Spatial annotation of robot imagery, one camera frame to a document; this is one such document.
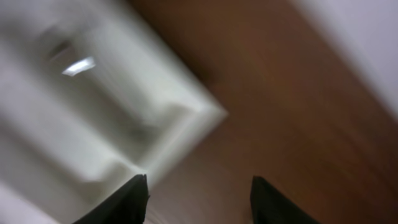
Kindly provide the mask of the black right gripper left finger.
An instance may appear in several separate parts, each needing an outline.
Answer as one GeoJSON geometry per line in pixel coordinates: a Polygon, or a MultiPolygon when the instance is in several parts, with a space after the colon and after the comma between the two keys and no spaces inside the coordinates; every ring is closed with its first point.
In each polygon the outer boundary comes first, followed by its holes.
{"type": "Polygon", "coordinates": [[[148,200],[147,176],[135,175],[73,224],[143,224],[148,200]]]}

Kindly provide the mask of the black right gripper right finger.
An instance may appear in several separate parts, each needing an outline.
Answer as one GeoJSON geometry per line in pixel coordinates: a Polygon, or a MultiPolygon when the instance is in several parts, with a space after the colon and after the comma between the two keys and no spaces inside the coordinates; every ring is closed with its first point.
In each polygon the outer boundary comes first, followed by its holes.
{"type": "Polygon", "coordinates": [[[319,224],[260,176],[252,178],[250,204],[253,224],[319,224]]]}

